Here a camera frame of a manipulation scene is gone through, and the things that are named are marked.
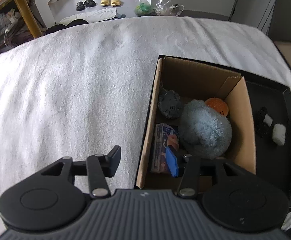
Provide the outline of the green bag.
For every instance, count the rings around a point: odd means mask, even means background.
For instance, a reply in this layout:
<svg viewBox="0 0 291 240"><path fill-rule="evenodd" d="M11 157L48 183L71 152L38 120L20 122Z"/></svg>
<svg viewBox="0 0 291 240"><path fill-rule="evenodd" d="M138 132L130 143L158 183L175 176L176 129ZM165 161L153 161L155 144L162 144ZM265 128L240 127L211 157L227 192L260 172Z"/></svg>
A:
<svg viewBox="0 0 291 240"><path fill-rule="evenodd" d="M148 16L151 15L153 11L153 7L147 0L140 0L134 10L137 16Z"/></svg>

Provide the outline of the white fluffy soft object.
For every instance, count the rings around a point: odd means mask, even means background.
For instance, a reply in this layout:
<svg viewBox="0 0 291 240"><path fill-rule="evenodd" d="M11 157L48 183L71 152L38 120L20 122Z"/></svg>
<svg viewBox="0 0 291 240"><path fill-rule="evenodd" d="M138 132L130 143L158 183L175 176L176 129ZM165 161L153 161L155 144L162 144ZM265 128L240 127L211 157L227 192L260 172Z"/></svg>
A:
<svg viewBox="0 0 291 240"><path fill-rule="evenodd" d="M272 132L272 139L278 146L285 144L286 127L283 124L275 124Z"/></svg>

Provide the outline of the grey spiky plush ball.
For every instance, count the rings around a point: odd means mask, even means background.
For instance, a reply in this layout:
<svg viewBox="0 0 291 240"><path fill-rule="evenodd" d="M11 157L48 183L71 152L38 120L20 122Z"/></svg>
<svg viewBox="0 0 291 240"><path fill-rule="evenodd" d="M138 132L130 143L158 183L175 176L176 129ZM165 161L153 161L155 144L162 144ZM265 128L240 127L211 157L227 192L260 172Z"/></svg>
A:
<svg viewBox="0 0 291 240"><path fill-rule="evenodd" d="M177 92L162 89L159 92L157 107L167 119L176 119L181 116L183 103Z"/></svg>

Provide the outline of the brown cardboard box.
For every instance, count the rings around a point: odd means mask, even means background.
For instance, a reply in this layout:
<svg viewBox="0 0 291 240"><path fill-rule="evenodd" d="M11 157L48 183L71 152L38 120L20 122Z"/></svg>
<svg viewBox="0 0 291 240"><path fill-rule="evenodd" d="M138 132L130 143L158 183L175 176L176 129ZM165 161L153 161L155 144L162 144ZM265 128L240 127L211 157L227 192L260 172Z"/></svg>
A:
<svg viewBox="0 0 291 240"><path fill-rule="evenodd" d="M193 99L205 101L209 98L224 100L229 107L228 117L233 131L231 144L224 157L249 172L256 173L254 122L245 79L246 74L232 67L160 55L150 94L135 187L174 189L178 182L178 179L165 173L151 173L156 124L178 125L178 120L165 120L157 110L158 94L162 88L177 92L183 102Z"/></svg>

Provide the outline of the black tray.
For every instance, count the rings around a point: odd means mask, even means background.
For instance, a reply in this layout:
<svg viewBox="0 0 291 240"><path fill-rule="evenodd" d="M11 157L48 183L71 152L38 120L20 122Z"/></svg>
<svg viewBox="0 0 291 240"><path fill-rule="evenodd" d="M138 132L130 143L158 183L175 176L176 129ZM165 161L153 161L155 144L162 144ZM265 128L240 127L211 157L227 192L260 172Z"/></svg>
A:
<svg viewBox="0 0 291 240"><path fill-rule="evenodd" d="M245 80L254 122L256 143L256 173L254 174L281 189L287 195L291 209L291 91L288 86L272 79L249 71L241 71L246 74ZM255 117L261 107L266 107L268 114L273 118L271 130L267 135L259 134L256 130ZM286 127L283 146L278 146L272 139L275 124L283 124Z"/></svg>

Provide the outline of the orange round plush toy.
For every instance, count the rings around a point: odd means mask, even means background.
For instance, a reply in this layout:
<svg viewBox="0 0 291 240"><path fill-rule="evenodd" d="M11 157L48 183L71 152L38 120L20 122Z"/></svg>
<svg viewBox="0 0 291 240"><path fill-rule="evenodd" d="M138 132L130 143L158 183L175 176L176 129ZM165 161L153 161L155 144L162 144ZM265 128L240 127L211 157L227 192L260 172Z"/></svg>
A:
<svg viewBox="0 0 291 240"><path fill-rule="evenodd" d="M214 109L216 112L221 114L222 116L226 117L229 113L229 107L227 103L225 103L220 98L209 98L205 101L205 104Z"/></svg>

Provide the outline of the black soft object white tag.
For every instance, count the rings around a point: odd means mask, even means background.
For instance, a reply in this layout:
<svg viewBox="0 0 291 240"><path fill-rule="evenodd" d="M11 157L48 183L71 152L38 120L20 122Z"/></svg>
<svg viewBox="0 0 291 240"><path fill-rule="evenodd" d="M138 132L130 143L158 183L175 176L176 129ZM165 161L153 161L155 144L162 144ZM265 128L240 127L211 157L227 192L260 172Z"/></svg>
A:
<svg viewBox="0 0 291 240"><path fill-rule="evenodd" d="M269 134L273 123L273 118L268 114L266 107L261 107L255 117L256 130L259 134Z"/></svg>

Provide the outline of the light blue fluffy plush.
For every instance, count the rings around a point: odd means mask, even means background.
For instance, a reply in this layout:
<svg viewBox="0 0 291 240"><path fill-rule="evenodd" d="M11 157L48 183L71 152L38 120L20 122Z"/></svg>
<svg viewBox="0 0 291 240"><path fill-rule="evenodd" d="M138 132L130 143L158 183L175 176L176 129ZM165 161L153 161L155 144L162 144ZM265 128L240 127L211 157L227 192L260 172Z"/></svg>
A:
<svg viewBox="0 0 291 240"><path fill-rule="evenodd" d="M202 100L185 104L178 133L186 151L205 159L223 155L232 140L229 120Z"/></svg>

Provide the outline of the white cloth on floor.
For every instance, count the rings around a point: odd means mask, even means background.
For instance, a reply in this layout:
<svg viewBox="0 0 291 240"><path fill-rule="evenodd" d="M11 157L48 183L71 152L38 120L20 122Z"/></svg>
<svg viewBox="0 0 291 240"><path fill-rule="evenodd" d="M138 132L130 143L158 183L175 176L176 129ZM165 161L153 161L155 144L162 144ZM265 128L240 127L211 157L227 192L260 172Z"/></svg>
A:
<svg viewBox="0 0 291 240"><path fill-rule="evenodd" d="M63 18L59 23L68 25L74 20L85 20L88 23L102 22L106 20L112 20L117 14L116 8L105 8L90 12L84 12L69 17Z"/></svg>

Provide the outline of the white towel cover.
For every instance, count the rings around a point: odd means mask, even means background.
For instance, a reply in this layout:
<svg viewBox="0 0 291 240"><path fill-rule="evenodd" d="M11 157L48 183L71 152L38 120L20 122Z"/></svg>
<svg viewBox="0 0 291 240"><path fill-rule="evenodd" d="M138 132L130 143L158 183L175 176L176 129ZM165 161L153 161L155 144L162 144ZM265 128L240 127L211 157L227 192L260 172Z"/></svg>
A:
<svg viewBox="0 0 291 240"><path fill-rule="evenodd" d="M160 55L245 70L291 90L273 42L243 24L145 16L37 38L0 54L0 195L61 157L85 160L114 145L122 159L109 188L131 189Z"/></svg>

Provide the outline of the clear plastic bag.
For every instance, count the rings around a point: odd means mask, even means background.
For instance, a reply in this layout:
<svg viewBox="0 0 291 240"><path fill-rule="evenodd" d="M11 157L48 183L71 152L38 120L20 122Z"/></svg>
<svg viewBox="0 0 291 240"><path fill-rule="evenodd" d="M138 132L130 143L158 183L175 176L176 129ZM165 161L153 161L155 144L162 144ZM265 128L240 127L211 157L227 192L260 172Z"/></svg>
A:
<svg viewBox="0 0 291 240"><path fill-rule="evenodd" d="M184 11L184 6L174 4L172 0L158 0L155 12L158 16L179 16Z"/></svg>

